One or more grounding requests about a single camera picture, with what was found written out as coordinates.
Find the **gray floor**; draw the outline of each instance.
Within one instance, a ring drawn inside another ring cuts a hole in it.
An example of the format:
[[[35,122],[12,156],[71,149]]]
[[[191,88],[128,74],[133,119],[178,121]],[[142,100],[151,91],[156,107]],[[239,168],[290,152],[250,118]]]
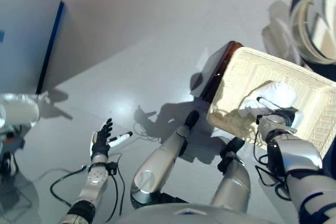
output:
[[[89,163],[92,131],[110,116],[115,134],[136,132],[116,150],[123,154],[123,213],[134,211],[130,183],[139,165],[158,147],[158,137],[165,138],[192,108],[205,114],[204,105],[190,95],[191,76],[230,40],[264,51],[261,33],[269,24],[268,8],[279,0],[64,1],[67,10],[45,83],[56,108],[43,115],[27,134],[25,149],[16,154],[21,173],[15,185],[21,190],[17,193],[21,205],[5,215],[16,218],[13,223],[56,223],[66,213],[68,208],[52,198],[49,186],[65,174],[63,168],[75,170]],[[146,116],[153,121],[150,128]],[[206,204],[222,175],[216,169],[220,143],[203,135],[192,137],[188,155],[177,160],[164,191]],[[278,199],[258,181],[251,150],[246,145],[239,153],[251,176],[248,213],[276,223],[297,223],[291,203]],[[84,177],[70,178],[56,190],[74,200]],[[95,223],[107,219],[114,195],[110,183]]]

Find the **blue panel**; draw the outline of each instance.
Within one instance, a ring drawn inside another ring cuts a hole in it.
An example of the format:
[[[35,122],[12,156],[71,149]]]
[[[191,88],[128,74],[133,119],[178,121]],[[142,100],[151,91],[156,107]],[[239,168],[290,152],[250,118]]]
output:
[[[5,32],[0,30],[0,43],[4,41],[4,37],[5,37]]]

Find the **transparent container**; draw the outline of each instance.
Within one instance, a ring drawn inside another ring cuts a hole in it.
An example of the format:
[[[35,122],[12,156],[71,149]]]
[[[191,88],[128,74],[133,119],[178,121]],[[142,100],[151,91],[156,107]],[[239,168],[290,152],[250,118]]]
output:
[[[291,13],[291,26],[304,59],[336,64],[336,0],[300,0]]]

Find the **cable connector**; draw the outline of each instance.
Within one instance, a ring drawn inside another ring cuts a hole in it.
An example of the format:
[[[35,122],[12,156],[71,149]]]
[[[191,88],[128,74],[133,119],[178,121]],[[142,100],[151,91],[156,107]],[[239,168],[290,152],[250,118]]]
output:
[[[116,162],[109,162],[106,164],[106,170],[109,173],[109,175],[115,175],[117,174],[117,163]]]

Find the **black cable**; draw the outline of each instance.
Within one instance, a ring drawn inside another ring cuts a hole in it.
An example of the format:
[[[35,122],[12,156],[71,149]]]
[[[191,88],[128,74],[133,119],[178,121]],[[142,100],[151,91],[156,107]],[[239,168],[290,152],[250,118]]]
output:
[[[268,165],[268,163],[265,163],[265,162],[261,161],[264,157],[268,157],[268,154],[265,154],[265,155],[263,155],[263,156],[260,156],[259,159],[258,159],[258,161],[259,161],[260,164]]]
[[[280,199],[283,199],[283,200],[286,200],[286,201],[292,201],[291,198],[287,198],[287,197],[284,197],[280,194],[279,192],[279,189],[281,189],[282,187],[284,187],[285,190],[287,190],[285,188],[286,184],[285,183],[280,183],[278,185],[275,186],[275,194],[280,198]]]
[[[81,169],[75,171],[75,172],[72,172],[72,173],[69,173],[65,176],[63,176],[62,178],[59,178],[58,180],[56,180],[55,182],[52,183],[52,185],[50,186],[50,193],[56,198],[58,199],[59,201],[61,201],[62,203],[64,203],[65,205],[67,205],[68,207],[71,207],[71,204],[69,202],[67,202],[66,200],[62,199],[61,197],[59,197],[57,194],[54,193],[54,186],[56,184],[58,184],[59,182],[61,182],[63,179],[66,179],[72,175],[75,175],[77,173],[81,173],[83,172],[84,170],[86,169],[86,165],[83,165]]]
[[[124,196],[125,196],[125,181],[124,181],[123,177],[121,176],[120,169],[119,169],[119,160],[120,160],[121,157],[122,157],[122,154],[120,153],[120,156],[119,156],[118,161],[117,161],[117,170],[118,170],[118,174],[119,174],[119,176],[121,178],[121,181],[122,181],[122,195],[121,195],[121,200],[120,200],[119,216],[122,213],[122,205],[123,205]]]
[[[286,201],[291,201],[291,198],[286,198],[286,197],[282,196],[282,195],[280,194],[280,192],[279,192],[279,189],[281,189],[281,188],[284,188],[286,191],[288,191],[288,189],[286,188],[286,183],[285,183],[284,180],[280,179],[279,177],[277,177],[277,176],[274,175],[273,173],[271,173],[271,172],[269,172],[269,171],[267,171],[267,170],[265,170],[265,169],[262,169],[261,167],[259,167],[259,166],[257,166],[257,165],[255,166],[255,168],[256,168],[256,170],[257,170],[257,172],[258,172],[258,174],[259,174],[260,181],[261,181],[261,183],[262,183],[264,186],[267,186],[267,187],[275,186],[275,188],[274,188],[275,194],[276,194],[280,199],[283,199],[283,200],[286,200]],[[275,183],[273,183],[273,184],[266,184],[266,183],[264,182],[264,179],[262,178],[262,175],[261,175],[261,173],[260,173],[259,170],[261,170],[261,171],[263,171],[264,173],[266,173],[267,175],[273,177],[273,178],[274,178],[275,180],[277,180],[277,181],[276,181]]]
[[[114,181],[114,184],[115,184],[115,204],[114,204],[114,208],[113,208],[113,211],[112,211],[112,213],[111,213],[111,215],[110,215],[110,217],[107,219],[107,221],[105,221],[105,223],[107,223],[107,222],[109,222],[111,219],[112,219],[112,217],[113,217],[113,215],[114,215],[114,212],[115,212],[115,209],[117,208],[117,204],[118,204],[118,185],[117,185],[117,181],[115,180],[115,178],[114,178],[114,176],[112,175],[112,174],[110,174],[110,176],[113,178],[113,181]]]
[[[257,133],[256,133],[256,137],[255,137],[255,139],[254,139],[254,143],[253,143],[253,156],[254,156],[255,160],[256,160],[260,165],[267,165],[267,163],[264,163],[264,162],[261,161],[262,158],[268,156],[267,154],[261,156],[260,158],[257,158],[257,156],[256,156],[256,142],[257,142],[258,133],[259,133],[259,131],[257,131]]]
[[[269,172],[269,171],[267,171],[267,170],[261,168],[260,166],[257,166],[257,165],[256,165],[255,168],[256,168],[256,170],[257,170],[257,173],[259,174],[260,181],[261,181],[261,183],[262,183],[264,186],[272,187],[272,186],[275,186],[277,183],[283,183],[283,182],[284,182],[283,180],[281,180],[280,178],[278,178],[277,176],[275,176],[273,173],[271,173],[271,172]],[[266,173],[267,175],[271,176],[272,178],[274,178],[275,180],[277,180],[277,182],[275,182],[275,183],[273,183],[273,184],[266,184],[266,183],[264,182],[264,179],[262,178],[262,175],[261,175],[261,173],[260,173],[259,170],[261,170],[261,171],[263,171],[264,173]]]

